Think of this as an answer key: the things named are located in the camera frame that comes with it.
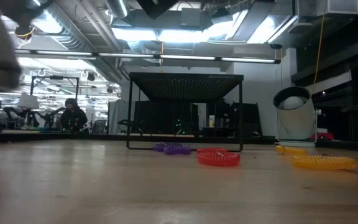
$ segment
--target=wooden table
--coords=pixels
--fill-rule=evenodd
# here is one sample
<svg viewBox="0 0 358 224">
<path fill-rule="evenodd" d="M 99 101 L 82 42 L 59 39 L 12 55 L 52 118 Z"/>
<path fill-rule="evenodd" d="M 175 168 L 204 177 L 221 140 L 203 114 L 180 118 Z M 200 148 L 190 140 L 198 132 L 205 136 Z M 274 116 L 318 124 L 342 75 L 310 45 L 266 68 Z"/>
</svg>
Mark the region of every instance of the wooden table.
<svg viewBox="0 0 358 224">
<path fill-rule="evenodd" d="M 241 156 L 220 168 L 119 141 L 0 144 L 0 223 L 358 223 L 358 170 L 297 169 L 273 146 Z"/>
</svg>

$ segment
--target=purple coil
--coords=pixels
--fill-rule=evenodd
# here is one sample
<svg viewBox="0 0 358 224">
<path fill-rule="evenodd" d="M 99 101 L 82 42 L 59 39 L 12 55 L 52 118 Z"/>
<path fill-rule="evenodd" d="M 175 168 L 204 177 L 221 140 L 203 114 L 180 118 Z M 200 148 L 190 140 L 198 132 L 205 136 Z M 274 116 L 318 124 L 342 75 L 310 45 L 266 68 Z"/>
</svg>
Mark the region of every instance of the purple coil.
<svg viewBox="0 0 358 224">
<path fill-rule="evenodd" d="M 190 155 L 191 148 L 189 146 L 167 146 L 164 148 L 164 153 L 166 155 L 176 155 L 176 154 L 184 154 Z"/>
<path fill-rule="evenodd" d="M 164 149 L 168 146 L 181 146 L 180 143 L 165 143 L 165 142 L 161 142 L 161 143 L 158 143 L 156 144 L 154 147 L 153 147 L 153 150 L 156 151 L 156 152 L 163 152 Z"/>
</svg>

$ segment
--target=mesh top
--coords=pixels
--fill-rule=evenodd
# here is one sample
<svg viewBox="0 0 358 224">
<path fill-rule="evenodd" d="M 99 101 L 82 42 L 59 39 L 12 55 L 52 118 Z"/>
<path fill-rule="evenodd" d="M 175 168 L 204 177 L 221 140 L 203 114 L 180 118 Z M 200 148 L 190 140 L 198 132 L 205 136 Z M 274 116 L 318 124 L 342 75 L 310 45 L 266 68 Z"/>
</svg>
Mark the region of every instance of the mesh top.
<svg viewBox="0 0 358 224">
<path fill-rule="evenodd" d="M 152 101 L 214 103 L 243 81 L 242 75 L 131 73 L 129 77 Z"/>
</svg>

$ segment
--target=black metal frame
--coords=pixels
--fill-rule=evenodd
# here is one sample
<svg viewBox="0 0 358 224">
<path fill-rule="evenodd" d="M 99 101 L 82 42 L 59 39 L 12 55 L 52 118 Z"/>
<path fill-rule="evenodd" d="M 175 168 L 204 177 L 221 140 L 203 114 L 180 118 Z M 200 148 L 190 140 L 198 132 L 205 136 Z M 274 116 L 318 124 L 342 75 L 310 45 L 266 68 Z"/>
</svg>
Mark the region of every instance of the black metal frame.
<svg viewBox="0 0 358 224">
<path fill-rule="evenodd" d="M 44 80 L 44 79 L 50 78 L 50 77 L 51 77 L 51 76 L 39 76 L 39 75 L 31 77 L 30 95 L 33 94 L 34 88 L 38 85 L 38 84 L 35 84 L 35 83 L 34 83 L 34 80 L 35 80 L 36 78 L 41 78 L 42 80 Z M 70 80 L 70 79 L 75 79 L 75 80 L 77 81 L 76 86 L 75 86 L 75 100 L 77 100 L 77 98 L 78 98 L 78 90 L 80 89 L 80 78 L 78 78 L 78 77 L 62 77 L 62 79 L 63 79 L 63 78 L 68 79 L 68 80 Z"/>
<path fill-rule="evenodd" d="M 132 89 L 134 86 L 133 79 L 130 78 L 129 83 L 129 101 L 128 101 L 128 121 L 131 120 L 131 112 L 132 112 Z M 239 124 L 242 124 L 242 82 L 238 84 L 239 86 Z M 130 123 L 127 124 L 127 137 L 126 137 L 126 146 L 128 149 L 137 149 L 137 150 L 152 150 L 152 148 L 141 148 L 141 147 L 131 147 L 130 146 L 131 141 L 131 127 Z M 242 152 L 244 149 L 243 139 L 242 139 L 242 125 L 239 125 L 239 144 L 240 144 L 240 150 L 235 152 Z"/>
</svg>

